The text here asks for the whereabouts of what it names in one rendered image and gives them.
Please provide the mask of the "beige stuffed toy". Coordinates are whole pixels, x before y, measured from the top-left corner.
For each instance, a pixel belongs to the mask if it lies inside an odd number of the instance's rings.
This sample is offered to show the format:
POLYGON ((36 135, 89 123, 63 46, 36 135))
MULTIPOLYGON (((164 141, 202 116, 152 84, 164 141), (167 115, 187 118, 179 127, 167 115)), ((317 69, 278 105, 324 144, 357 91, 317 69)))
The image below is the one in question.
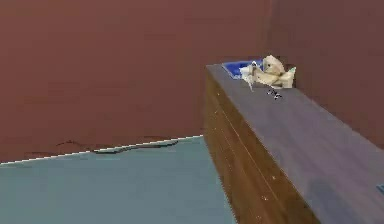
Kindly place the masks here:
POLYGON ((255 84, 272 87, 273 89, 290 89, 294 86, 296 68, 285 70, 283 63, 273 55, 268 55, 260 63, 252 61, 239 69, 241 79, 250 90, 255 84))

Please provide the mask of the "small black and white object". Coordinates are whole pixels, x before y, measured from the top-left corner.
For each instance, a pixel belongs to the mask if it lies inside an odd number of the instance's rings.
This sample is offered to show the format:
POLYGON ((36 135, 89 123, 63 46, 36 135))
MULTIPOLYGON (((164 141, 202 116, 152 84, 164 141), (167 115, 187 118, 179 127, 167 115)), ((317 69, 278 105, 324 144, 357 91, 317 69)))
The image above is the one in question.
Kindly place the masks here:
POLYGON ((268 95, 272 95, 273 96, 273 98, 275 99, 275 100, 277 100, 278 98, 282 98, 282 95, 280 94, 280 93, 278 93, 275 89, 269 89, 268 91, 267 91, 267 94, 268 95))

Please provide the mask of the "blue bowl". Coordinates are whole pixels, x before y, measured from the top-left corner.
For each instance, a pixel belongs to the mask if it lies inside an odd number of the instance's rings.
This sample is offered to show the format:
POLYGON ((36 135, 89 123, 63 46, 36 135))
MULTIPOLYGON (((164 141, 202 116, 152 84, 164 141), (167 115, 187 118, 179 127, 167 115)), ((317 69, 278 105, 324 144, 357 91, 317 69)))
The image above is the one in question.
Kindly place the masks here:
POLYGON ((246 61, 233 61, 233 62, 224 62, 221 64, 223 69, 228 72, 229 76, 232 79, 240 79, 241 78, 241 72, 240 69, 243 67, 247 67, 248 65, 252 64, 252 60, 246 60, 246 61))

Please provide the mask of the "brown wooden chest of drawers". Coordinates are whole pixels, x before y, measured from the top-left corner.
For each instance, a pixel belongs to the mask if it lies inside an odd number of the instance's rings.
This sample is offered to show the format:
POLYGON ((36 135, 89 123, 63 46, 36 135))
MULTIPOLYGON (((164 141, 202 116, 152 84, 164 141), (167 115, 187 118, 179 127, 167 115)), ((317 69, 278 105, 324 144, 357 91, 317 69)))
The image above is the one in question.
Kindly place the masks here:
POLYGON ((384 151, 296 89, 274 99, 208 73, 323 224, 384 224, 384 151))

